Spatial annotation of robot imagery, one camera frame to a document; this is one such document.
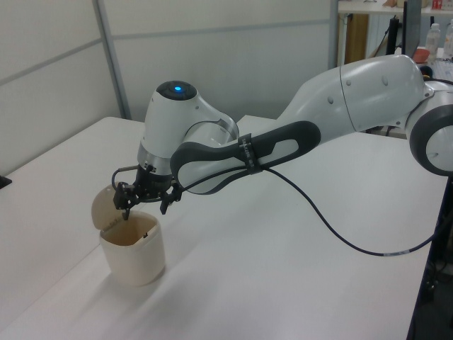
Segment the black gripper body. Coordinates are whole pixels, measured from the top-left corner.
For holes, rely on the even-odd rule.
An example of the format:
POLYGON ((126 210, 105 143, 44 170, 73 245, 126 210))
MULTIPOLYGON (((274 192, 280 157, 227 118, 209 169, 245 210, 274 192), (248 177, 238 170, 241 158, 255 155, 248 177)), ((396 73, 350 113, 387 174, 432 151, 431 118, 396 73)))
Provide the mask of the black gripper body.
POLYGON ((158 198, 163 198, 168 203, 173 202, 173 196, 167 194, 172 180, 173 176, 171 174, 160 175, 143 168, 138 168, 134 182, 134 194, 137 197, 137 201, 145 203, 149 200, 155 201, 158 198))

